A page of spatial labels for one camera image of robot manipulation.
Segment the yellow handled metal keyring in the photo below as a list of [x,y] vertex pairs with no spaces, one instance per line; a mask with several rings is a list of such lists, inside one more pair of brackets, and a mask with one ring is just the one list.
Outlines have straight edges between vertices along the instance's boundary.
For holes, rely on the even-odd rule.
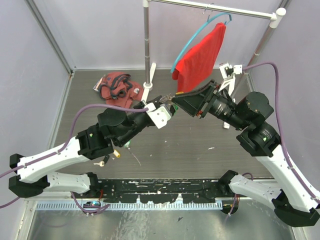
[[173,102],[172,102],[172,99],[175,97],[176,95],[175,94],[167,94],[167,95],[164,95],[160,98],[159,102],[162,103],[162,104],[168,104],[168,105],[171,105]]

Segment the green tagged single key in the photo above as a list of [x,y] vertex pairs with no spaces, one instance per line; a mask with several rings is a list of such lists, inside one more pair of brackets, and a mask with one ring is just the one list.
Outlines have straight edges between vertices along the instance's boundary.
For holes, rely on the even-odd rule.
[[124,144],[124,148],[129,149],[131,145],[131,141],[129,140],[127,143]]

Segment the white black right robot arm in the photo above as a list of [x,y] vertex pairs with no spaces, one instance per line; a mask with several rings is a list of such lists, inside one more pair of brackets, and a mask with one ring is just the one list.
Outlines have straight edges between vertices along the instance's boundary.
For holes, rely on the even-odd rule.
[[291,227],[315,226],[320,219],[320,204],[296,177],[290,157],[283,153],[280,135],[267,118],[274,112],[268,98],[261,92],[248,93],[235,103],[226,89],[218,90],[212,80],[191,92],[177,94],[172,102],[190,116],[204,118],[211,114],[241,133],[236,136],[240,146],[255,157],[271,173],[279,187],[263,185],[228,170],[218,180],[218,189],[225,197],[242,195],[271,208],[275,215]]

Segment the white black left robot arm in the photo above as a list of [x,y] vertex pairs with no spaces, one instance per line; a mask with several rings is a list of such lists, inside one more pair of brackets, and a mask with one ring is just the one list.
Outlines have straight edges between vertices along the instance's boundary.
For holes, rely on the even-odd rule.
[[[91,108],[104,108],[97,123],[73,135],[80,115]],[[60,169],[85,163],[114,153],[143,129],[167,125],[176,112],[157,97],[141,101],[133,108],[109,104],[89,104],[81,108],[72,122],[65,143],[32,156],[13,154],[9,165],[15,175],[8,180],[8,188],[17,197],[30,198],[44,192],[74,192],[95,198],[100,193],[98,177],[92,172],[74,175],[60,173]]]

